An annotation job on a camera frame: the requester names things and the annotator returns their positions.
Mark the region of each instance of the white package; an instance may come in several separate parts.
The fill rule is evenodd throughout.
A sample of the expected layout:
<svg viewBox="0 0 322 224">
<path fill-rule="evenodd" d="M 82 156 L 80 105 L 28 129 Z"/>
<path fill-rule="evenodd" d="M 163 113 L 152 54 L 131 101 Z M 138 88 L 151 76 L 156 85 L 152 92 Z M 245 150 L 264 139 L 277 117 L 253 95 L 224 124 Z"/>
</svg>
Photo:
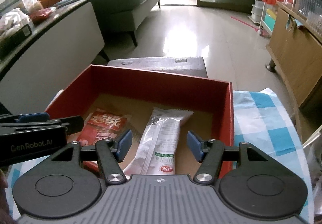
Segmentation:
<svg viewBox="0 0 322 224">
<path fill-rule="evenodd" d="M 43 9 L 42 4 L 38 0 L 22 0 L 22 2 L 29 14 Z"/>
<path fill-rule="evenodd" d="M 123 171 L 126 178 L 129 179 L 132 174 L 173 175 L 180 126 L 192 114 L 192 111 L 187 110 L 154 108 L 135 158 Z"/>
<path fill-rule="evenodd" d="M 0 18 L 0 41 L 21 29 L 30 21 L 30 17 L 24 14 L 19 8 L 5 13 Z"/>
</svg>

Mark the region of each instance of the red box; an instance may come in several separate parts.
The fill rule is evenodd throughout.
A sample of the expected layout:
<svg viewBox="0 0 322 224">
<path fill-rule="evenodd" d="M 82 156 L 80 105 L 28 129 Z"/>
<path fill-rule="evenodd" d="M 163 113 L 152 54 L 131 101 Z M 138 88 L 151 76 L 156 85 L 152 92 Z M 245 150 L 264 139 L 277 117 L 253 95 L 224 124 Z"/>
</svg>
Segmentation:
<svg viewBox="0 0 322 224">
<path fill-rule="evenodd" d="M 176 174 L 194 175 L 200 166 L 186 145 L 186 132 L 194 130 L 204 139 L 215 138 L 233 145 L 233 103 L 231 82 L 199 77 L 91 65 L 46 109 L 52 119 L 73 115 L 84 118 L 95 105 L 112 103 L 131 113 L 134 125 L 143 133 L 153 106 L 194 111 L 181 128 L 175 154 Z M 134 157 L 134 141 L 121 168 Z M 221 176 L 231 169 L 224 162 Z"/>
</svg>

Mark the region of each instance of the sofa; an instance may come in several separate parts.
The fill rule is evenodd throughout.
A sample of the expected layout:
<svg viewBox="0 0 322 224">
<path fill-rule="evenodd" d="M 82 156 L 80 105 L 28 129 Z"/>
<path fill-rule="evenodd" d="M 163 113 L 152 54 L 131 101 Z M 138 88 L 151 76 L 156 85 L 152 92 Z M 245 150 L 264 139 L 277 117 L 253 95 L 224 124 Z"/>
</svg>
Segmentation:
<svg viewBox="0 0 322 224">
<path fill-rule="evenodd" d="M 62 0 L 56 7 L 79 0 Z M 104 36 L 111 32 L 127 32 L 137 46 L 135 31 L 160 0 L 91 0 L 99 28 Z"/>
</svg>

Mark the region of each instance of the green label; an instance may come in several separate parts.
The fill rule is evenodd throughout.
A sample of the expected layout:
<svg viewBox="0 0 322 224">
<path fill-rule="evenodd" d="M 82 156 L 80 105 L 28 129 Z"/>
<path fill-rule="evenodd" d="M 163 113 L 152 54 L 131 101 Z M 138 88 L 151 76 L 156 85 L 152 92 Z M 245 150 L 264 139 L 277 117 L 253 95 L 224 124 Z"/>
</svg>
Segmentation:
<svg viewBox="0 0 322 224">
<path fill-rule="evenodd" d="M 154 153 L 155 156 L 164 157 L 164 158 L 174 158 L 174 154 L 161 154 L 161 153 Z"/>
</svg>

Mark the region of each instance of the human hand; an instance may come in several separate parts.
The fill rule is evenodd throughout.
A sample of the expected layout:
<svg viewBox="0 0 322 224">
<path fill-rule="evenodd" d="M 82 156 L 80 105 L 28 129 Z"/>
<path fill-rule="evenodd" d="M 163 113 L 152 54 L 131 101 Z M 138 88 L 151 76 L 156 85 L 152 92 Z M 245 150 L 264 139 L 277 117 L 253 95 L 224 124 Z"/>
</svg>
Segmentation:
<svg viewBox="0 0 322 224">
<path fill-rule="evenodd" d="M 0 224 L 15 224 L 9 215 L 9 205 L 5 196 L 5 188 L 8 187 L 7 178 L 0 169 Z"/>
</svg>

